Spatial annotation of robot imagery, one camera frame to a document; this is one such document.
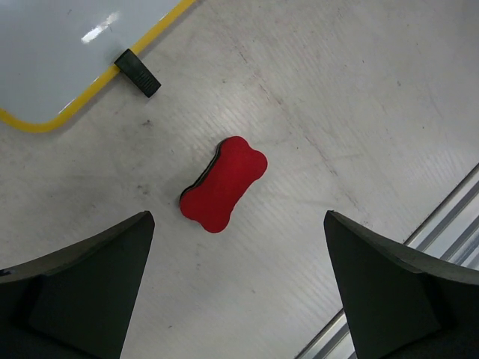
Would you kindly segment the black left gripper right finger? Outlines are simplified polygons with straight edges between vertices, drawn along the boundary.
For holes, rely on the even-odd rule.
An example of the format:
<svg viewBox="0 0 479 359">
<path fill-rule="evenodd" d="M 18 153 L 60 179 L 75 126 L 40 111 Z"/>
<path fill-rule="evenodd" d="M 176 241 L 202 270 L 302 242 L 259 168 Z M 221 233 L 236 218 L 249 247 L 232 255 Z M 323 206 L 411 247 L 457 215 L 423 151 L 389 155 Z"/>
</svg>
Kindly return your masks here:
<svg viewBox="0 0 479 359">
<path fill-rule="evenodd" d="M 327 248 L 358 358 L 477 358 L 478 271 L 328 211 Z"/>
</svg>

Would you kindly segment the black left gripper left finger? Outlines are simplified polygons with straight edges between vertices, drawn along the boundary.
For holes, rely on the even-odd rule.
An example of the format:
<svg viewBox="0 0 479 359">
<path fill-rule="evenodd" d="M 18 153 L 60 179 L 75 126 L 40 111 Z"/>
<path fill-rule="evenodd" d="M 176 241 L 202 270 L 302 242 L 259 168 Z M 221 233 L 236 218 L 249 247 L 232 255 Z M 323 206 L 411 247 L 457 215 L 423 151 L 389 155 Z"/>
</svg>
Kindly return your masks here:
<svg viewBox="0 0 479 359">
<path fill-rule="evenodd" d="M 140 212 L 1 270 L 2 358 L 119 358 L 155 221 Z"/>
</svg>

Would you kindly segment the red bone-shaped eraser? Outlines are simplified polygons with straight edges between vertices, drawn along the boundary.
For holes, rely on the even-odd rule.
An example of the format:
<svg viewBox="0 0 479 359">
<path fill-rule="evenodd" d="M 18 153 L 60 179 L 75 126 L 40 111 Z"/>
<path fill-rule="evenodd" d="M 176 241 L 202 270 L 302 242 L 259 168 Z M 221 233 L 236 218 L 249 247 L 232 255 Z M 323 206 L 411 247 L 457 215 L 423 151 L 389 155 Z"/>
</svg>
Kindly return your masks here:
<svg viewBox="0 0 479 359">
<path fill-rule="evenodd" d="M 180 195 L 184 217 L 209 233 L 220 233 L 248 188 L 266 172 L 266 156 L 246 139 L 232 136 L 219 143 L 207 168 Z"/>
</svg>

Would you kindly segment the yellow framed whiteboard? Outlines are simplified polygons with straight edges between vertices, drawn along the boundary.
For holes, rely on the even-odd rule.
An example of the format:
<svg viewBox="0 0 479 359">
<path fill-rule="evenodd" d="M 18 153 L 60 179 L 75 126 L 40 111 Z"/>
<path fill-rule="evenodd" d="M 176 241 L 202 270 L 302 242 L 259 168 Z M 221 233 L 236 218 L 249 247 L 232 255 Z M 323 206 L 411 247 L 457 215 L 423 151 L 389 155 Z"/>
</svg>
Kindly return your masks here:
<svg viewBox="0 0 479 359">
<path fill-rule="evenodd" d="M 192 1 L 2 1 L 1 121 L 26 132 L 66 123 Z"/>
</svg>

